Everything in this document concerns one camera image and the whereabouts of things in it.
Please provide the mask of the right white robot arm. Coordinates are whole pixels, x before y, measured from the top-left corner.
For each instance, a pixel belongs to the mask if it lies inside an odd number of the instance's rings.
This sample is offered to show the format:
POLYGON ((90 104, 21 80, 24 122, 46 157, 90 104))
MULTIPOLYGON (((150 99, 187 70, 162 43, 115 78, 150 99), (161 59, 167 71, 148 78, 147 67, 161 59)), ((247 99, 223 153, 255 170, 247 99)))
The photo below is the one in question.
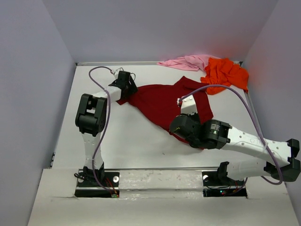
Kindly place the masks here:
POLYGON ((259 137, 228 123, 218 120, 200 123, 196 116, 186 114, 175 117, 169 131, 193 148, 235 151, 254 157, 251 161, 220 163, 211 178, 223 185, 232 180, 262 176, 294 182, 301 173, 301 162, 296 159, 300 144, 296 139, 262 142, 259 137))

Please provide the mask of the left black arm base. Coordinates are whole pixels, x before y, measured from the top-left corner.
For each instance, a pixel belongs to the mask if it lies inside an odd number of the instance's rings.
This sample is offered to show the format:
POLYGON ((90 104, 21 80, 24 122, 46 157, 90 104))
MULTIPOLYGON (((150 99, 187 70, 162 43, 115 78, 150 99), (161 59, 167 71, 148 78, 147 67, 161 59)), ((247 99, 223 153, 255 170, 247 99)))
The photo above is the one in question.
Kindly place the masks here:
POLYGON ((101 185, 95 180, 93 173, 86 174, 83 169, 74 173, 76 188, 74 195, 78 198, 119 198, 120 173, 105 170, 104 177, 99 179, 101 185))

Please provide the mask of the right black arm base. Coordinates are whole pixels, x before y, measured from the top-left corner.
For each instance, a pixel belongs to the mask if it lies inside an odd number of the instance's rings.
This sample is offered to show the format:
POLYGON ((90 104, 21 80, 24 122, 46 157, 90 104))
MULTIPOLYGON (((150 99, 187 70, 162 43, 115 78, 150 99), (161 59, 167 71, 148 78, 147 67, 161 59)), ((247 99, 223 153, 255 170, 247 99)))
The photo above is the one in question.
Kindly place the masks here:
POLYGON ((204 167, 202 169, 203 196, 209 197, 244 197, 247 198, 246 180, 234 180, 228 176, 229 162, 225 161, 219 167, 204 167))

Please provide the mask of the dark red t shirt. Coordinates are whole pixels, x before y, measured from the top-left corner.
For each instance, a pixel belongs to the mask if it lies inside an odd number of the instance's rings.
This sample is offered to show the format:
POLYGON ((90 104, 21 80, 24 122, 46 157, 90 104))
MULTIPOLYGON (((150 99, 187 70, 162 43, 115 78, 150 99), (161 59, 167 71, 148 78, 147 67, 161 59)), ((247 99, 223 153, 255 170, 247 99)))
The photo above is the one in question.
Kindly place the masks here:
POLYGON ((173 85, 151 84, 138 87, 129 97, 118 100, 122 105, 129 103, 136 107, 149 121, 169 131, 172 120, 181 113, 177 99, 206 86, 206 83, 193 81, 185 76, 173 85))

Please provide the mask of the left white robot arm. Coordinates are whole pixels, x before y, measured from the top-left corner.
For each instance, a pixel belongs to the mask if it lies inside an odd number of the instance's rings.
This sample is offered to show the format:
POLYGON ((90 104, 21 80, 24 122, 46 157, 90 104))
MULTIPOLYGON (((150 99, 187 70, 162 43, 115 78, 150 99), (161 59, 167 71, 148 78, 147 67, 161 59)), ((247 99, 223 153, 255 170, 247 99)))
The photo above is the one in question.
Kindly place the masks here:
POLYGON ((94 94, 82 94, 75 117, 75 125, 82 135, 85 149, 85 163, 82 180, 88 180, 94 186, 103 186, 105 179, 104 161, 101 155, 101 143, 108 128, 111 116, 111 104, 125 100, 138 91, 135 74, 119 68, 110 70, 115 80, 107 87, 102 86, 92 77, 89 78, 101 91, 94 94))

